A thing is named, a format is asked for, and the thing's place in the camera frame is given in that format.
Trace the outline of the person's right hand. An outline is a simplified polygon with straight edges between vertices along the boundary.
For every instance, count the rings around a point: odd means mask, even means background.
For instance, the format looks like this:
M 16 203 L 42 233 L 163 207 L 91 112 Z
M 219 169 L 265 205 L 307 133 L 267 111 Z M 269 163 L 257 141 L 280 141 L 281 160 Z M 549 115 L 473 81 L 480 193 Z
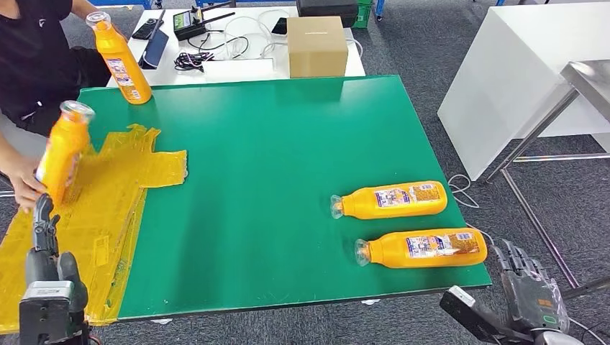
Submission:
M 15 200 L 25 213 L 29 213 L 35 207 L 37 199 L 47 192 L 46 187 L 35 178 L 36 168 L 35 161 L 23 160 L 15 163 L 6 172 L 14 189 Z

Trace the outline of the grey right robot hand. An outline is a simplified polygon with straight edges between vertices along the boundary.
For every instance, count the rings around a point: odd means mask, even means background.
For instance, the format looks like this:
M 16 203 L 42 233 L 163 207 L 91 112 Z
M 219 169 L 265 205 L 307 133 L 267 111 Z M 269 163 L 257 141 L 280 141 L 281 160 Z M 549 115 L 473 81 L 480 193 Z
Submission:
M 541 262 L 512 241 L 506 251 L 492 248 L 501 266 L 501 282 L 508 302 L 510 326 L 523 334 L 552 330 L 566 334 L 570 319 L 560 289 Z

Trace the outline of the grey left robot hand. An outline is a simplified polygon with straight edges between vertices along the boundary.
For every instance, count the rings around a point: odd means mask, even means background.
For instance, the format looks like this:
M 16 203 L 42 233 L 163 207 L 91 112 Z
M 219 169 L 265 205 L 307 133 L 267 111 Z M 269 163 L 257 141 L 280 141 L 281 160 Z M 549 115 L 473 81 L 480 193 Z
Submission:
M 88 303 L 88 291 L 81 280 L 76 258 L 71 252 L 59 252 L 57 223 L 60 216 L 51 214 L 52 198 L 44 193 L 35 202 L 33 218 L 33 248 L 26 256 L 26 285 L 34 281 L 71 281 L 73 293 L 69 311 L 80 313 Z

